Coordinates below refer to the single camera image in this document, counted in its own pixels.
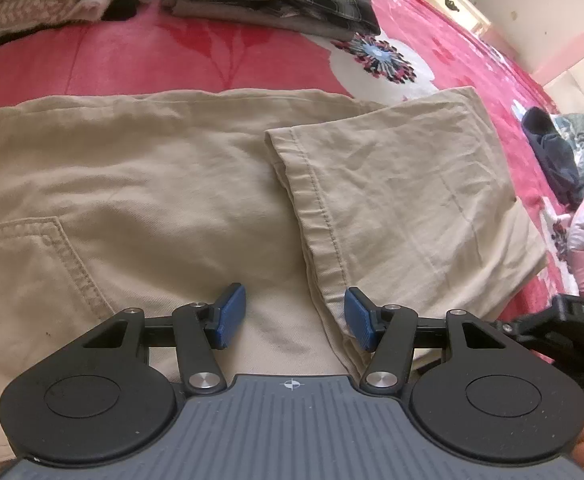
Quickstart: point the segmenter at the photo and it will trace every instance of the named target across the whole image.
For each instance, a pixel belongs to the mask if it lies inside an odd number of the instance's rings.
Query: drawer handle
[[[444,0],[446,3],[446,7],[450,10],[456,10],[456,12],[461,12],[461,9],[459,9],[456,6],[456,3],[454,3],[454,0]]]

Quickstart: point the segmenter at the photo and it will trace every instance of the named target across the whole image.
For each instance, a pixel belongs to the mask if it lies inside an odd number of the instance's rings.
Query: crosshair logo
[[[283,386],[285,386],[286,388],[289,388],[290,390],[294,390],[294,389],[298,388],[299,386],[303,386],[303,383],[300,383],[296,379],[290,379],[289,381],[285,381],[284,383],[281,383],[281,384]]]

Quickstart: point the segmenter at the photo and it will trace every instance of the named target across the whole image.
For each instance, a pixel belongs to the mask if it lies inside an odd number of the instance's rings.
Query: silver screw
[[[188,379],[188,382],[194,388],[207,390],[208,388],[214,388],[217,386],[221,382],[221,377],[212,372],[199,372],[198,374],[192,374]]]
[[[390,372],[372,372],[366,377],[366,382],[375,388],[390,388],[399,382],[399,379]]]

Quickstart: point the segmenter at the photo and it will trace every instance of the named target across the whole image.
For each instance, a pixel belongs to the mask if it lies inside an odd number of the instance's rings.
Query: pants pocket
[[[56,217],[0,224],[0,395],[113,313]],[[0,462],[13,457],[0,427]]]

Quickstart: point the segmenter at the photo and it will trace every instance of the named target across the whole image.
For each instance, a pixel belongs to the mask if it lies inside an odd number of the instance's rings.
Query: pink blanket
[[[521,105],[551,110],[550,98],[513,62],[423,0],[373,3],[381,41],[356,48],[283,30],[175,18],[159,0],[126,22],[41,31],[0,47],[0,107],[52,94],[232,88],[319,88],[395,104],[437,89],[473,86],[501,139],[515,190],[548,247],[547,269],[503,317],[539,310],[557,292],[574,292],[562,250],[565,233],[556,220],[563,209],[513,112]],[[383,74],[388,60],[398,77]]]

